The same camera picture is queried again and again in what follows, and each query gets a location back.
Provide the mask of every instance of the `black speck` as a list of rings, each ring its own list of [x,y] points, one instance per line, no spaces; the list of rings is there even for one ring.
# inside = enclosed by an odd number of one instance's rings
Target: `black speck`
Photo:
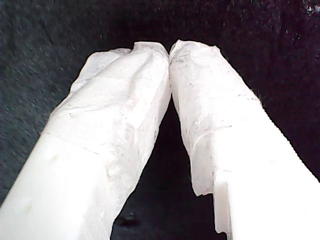
[[[133,228],[140,225],[136,215],[131,212],[129,216],[118,216],[114,224],[124,228]]]

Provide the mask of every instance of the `white object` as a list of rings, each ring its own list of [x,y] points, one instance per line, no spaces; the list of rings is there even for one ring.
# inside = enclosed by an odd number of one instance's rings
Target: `white object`
[[[170,97],[160,43],[92,54],[0,208],[0,239],[109,239]]]
[[[178,40],[169,74],[197,196],[229,240],[320,239],[320,183],[216,46]]]

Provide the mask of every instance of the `dark background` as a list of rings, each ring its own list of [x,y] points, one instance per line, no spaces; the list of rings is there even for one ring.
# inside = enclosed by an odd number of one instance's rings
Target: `dark background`
[[[0,10],[0,204],[86,58],[136,41],[218,45],[320,179],[319,1],[0,0]],[[192,191],[179,128],[171,102],[112,240],[226,239],[212,196]]]

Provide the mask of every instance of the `black fabric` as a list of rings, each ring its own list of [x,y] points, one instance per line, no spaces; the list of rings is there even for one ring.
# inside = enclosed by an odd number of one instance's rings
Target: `black fabric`
[[[86,58],[136,41],[218,45],[320,179],[318,0],[0,0],[0,10],[0,203]],[[179,127],[171,102],[111,239],[226,239],[212,196],[192,192]]]

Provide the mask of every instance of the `white plastic piece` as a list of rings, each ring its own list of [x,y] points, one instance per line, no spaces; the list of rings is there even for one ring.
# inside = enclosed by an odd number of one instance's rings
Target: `white plastic piece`
[[[169,74],[197,196],[229,240],[320,239],[320,183],[216,46],[178,40]]]
[[[170,97],[161,44],[92,54],[0,208],[0,239],[109,239]]]

